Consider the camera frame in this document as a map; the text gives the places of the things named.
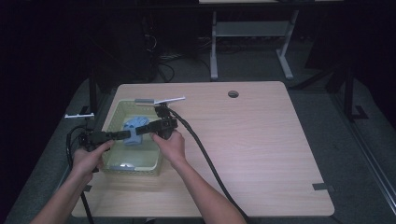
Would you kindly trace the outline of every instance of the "hand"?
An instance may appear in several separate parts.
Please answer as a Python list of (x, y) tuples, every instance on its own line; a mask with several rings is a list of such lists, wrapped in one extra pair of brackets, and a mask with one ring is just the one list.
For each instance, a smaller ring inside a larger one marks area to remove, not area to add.
[(187, 162), (184, 151), (184, 137), (180, 132), (173, 131), (168, 140), (161, 138), (156, 133), (151, 133), (150, 136), (152, 140), (157, 143), (161, 153), (171, 162), (174, 168), (181, 162)]
[(86, 183), (92, 180), (92, 170), (103, 167), (102, 154), (114, 145), (114, 141), (110, 140), (103, 143), (92, 152), (84, 149), (77, 149), (74, 154), (73, 169), (71, 175), (76, 175), (85, 180)]

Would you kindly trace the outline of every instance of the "blue sponge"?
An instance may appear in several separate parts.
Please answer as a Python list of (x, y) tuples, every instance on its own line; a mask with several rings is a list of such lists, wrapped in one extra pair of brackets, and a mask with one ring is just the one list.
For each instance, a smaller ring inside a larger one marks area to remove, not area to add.
[(124, 123), (123, 130), (130, 131), (131, 137), (123, 140), (125, 146), (136, 146), (142, 144), (143, 136), (136, 135), (136, 128), (141, 127), (149, 123), (149, 119), (142, 116), (136, 116), (133, 119), (129, 119)]

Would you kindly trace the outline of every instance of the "table surface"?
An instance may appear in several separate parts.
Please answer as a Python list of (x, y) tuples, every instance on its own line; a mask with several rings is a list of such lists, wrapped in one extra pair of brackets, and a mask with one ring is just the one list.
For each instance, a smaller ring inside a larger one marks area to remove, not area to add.
[[(237, 98), (228, 96), (238, 91)], [(171, 104), (200, 137), (224, 185), (251, 217), (330, 216), (334, 212), (290, 97), (281, 82), (134, 84), (119, 86), (119, 100), (186, 96)], [(197, 144), (179, 123), (190, 164), (221, 192)], [(200, 217), (169, 161), (159, 176), (99, 172), (86, 193), (95, 217)], [(79, 201), (73, 216), (86, 216)]]

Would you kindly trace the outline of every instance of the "gray carpet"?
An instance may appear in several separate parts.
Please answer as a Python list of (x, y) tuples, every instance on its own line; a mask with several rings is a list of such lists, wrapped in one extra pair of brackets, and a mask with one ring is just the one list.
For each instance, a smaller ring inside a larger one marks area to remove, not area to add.
[[(219, 54), (219, 81), (265, 81), (279, 80), (286, 86), (295, 85), (317, 71), (304, 69), (310, 43), (293, 42), (287, 58), (294, 80), (283, 77), (274, 52), (276, 44), (264, 45), (262, 49), (247, 47), (234, 54)], [(208, 63), (209, 55), (199, 57)], [(207, 66), (199, 60), (181, 59), (168, 63), (175, 71), (173, 82), (206, 82), (210, 75)], [(170, 70), (163, 67), (170, 76)], [(261, 217), (257, 223), (396, 223), (396, 216), (384, 199), (367, 163), (361, 155), (359, 145), (351, 134), (344, 115), (339, 112), (334, 98), (342, 93), (330, 95), (324, 90), (327, 78), (323, 78), (304, 91), (290, 91), (290, 98), (304, 128), (308, 143), (330, 191), (335, 207), (333, 217)], [(162, 82), (157, 77), (154, 82)], [(99, 94), (100, 108), (92, 127), (100, 129), (106, 118), (114, 92)], [(65, 113), (76, 114), (89, 102), (88, 83), (84, 82), (76, 92)], [(357, 120), (356, 126), (367, 140), (389, 180), (396, 184), (396, 132), (376, 107), (370, 92), (358, 81), (355, 85), (355, 105), (361, 105), (369, 119)], [(65, 120), (60, 123), (27, 181), (19, 199), (9, 213), (6, 223), (28, 223), (57, 189), (66, 171), (65, 135), (81, 120)], [(96, 218), (95, 223), (144, 223), (143, 218)], [(88, 223), (86, 218), (70, 217), (68, 223)], [(158, 219), (165, 223), (203, 223), (199, 218)]]

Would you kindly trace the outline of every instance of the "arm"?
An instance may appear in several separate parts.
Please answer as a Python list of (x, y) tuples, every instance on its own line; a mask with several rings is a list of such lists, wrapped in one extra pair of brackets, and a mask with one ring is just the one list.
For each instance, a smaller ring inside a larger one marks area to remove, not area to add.
[(92, 152), (78, 149), (69, 177), (31, 223), (65, 223), (81, 192), (92, 180), (92, 170), (103, 166), (102, 154), (113, 144), (114, 141), (108, 141)]
[(246, 223), (239, 211), (189, 165), (184, 152), (184, 138), (179, 132), (174, 131), (168, 140), (155, 133), (151, 137), (183, 179), (206, 223)]

